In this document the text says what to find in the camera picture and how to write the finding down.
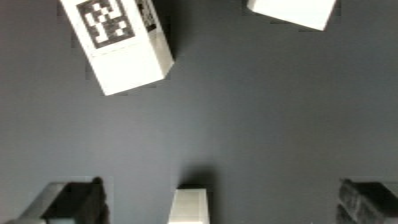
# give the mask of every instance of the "gray surface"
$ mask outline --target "gray surface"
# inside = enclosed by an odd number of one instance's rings
[[[55,0],[0,1],[0,222],[48,182],[99,175],[115,224],[167,223],[185,181],[215,224],[332,223],[337,178],[398,179],[398,2],[343,1],[325,33],[240,0],[154,5],[170,80],[103,97]]]
[[[16,219],[5,222],[5,224],[46,224],[42,219]]]

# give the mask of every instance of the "black object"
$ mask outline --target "black object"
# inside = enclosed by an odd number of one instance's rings
[[[337,205],[336,224],[357,224],[341,205]]]
[[[94,224],[106,208],[105,199],[99,178],[90,183],[67,183],[41,218],[48,224]]]
[[[96,220],[96,224],[110,224],[110,221],[108,221],[108,205],[105,205],[103,207],[103,210],[101,210],[101,214],[99,214],[99,217],[98,217],[98,220]]]
[[[380,182],[343,180],[339,201],[357,223],[398,223],[398,198]]]

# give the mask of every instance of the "white box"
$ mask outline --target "white box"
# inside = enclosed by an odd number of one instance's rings
[[[169,224],[210,224],[206,189],[176,190]]]
[[[249,9],[298,25],[323,30],[336,0],[249,0]]]
[[[165,78],[174,64],[151,0],[60,0],[105,95]]]

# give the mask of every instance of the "white block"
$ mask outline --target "white block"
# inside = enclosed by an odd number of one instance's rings
[[[60,2],[101,89],[110,95],[162,80],[174,64],[153,2]]]
[[[336,0],[249,0],[249,9],[298,25],[323,30]]]
[[[176,190],[169,224],[210,224],[206,189]]]

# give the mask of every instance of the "black and white pattern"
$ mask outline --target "black and white pattern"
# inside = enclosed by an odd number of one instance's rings
[[[119,0],[89,0],[76,7],[96,48],[135,36]]]
[[[147,1],[137,0],[137,5],[138,5],[138,10],[140,10],[140,17],[142,17],[142,22],[146,25],[146,30],[147,30],[147,32],[151,32],[156,29],[156,22],[154,22],[154,18],[153,18]]]

